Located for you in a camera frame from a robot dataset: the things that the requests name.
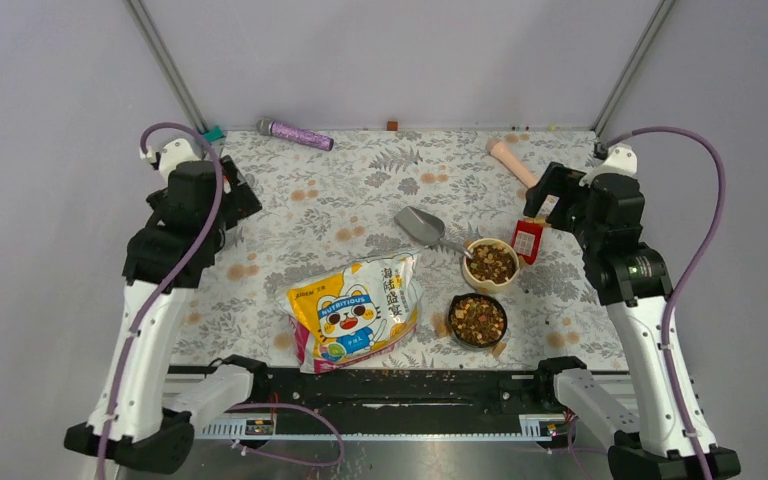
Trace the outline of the metal food scoop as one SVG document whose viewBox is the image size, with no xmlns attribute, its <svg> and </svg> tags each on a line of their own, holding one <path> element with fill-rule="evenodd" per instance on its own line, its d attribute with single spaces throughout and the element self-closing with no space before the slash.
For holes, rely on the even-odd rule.
<svg viewBox="0 0 768 480">
<path fill-rule="evenodd" d="M 446 238 L 445 223 L 428 212 L 408 206 L 397 212 L 394 220 L 409 236 L 423 245 L 441 246 L 465 258 L 472 258 L 466 247 Z"/>
</svg>

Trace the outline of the cat print pet food bag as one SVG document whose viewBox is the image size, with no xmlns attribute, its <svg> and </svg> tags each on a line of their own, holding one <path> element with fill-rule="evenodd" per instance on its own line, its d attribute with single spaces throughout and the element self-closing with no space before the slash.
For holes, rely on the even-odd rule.
<svg viewBox="0 0 768 480">
<path fill-rule="evenodd" d="M 392 351 L 420 317 L 422 253 L 404 250 L 350 262 L 276 292 L 290 321 L 300 371 L 322 374 Z"/>
</svg>

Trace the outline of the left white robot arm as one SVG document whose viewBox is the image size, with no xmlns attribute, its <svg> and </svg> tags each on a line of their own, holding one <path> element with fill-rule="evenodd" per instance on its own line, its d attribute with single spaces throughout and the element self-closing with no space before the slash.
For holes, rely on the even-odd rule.
<svg viewBox="0 0 768 480">
<path fill-rule="evenodd" d="M 202 273 L 225 234 L 262 208 L 229 156 L 184 161 L 146 199 L 152 214 L 128 242 L 124 308 L 114 357 L 90 418 L 66 430 L 66 449 L 143 472 L 172 474 L 195 434 L 232 398 L 248 411 L 269 401 L 267 380 L 223 367 L 171 404 L 163 391 L 173 344 Z"/>
</svg>

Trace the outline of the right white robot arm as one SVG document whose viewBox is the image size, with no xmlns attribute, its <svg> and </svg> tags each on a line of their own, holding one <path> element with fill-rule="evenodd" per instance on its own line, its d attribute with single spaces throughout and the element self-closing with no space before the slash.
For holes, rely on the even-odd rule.
<svg viewBox="0 0 768 480">
<path fill-rule="evenodd" d="M 615 479 L 730 479 L 742 467 L 719 445 L 692 389 L 678 342 L 673 286 L 663 257 L 641 241 L 645 198 L 621 173 L 582 171 L 552 162 L 526 195 L 535 216 L 557 203 L 549 224 L 574 235 L 587 281 L 620 339 L 637 411 L 631 413 L 572 357 L 545 360 L 533 386 L 543 410 L 571 410 L 607 451 Z"/>
</svg>

